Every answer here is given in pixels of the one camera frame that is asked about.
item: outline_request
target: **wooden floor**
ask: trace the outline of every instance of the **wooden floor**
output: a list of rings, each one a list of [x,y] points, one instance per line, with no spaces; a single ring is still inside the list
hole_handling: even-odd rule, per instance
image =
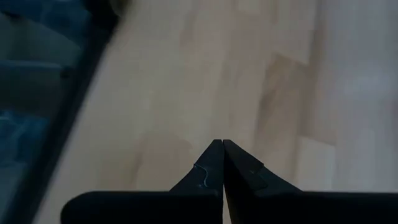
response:
[[[304,190],[398,189],[398,1],[142,0],[109,44],[37,223],[168,190],[214,138]]]

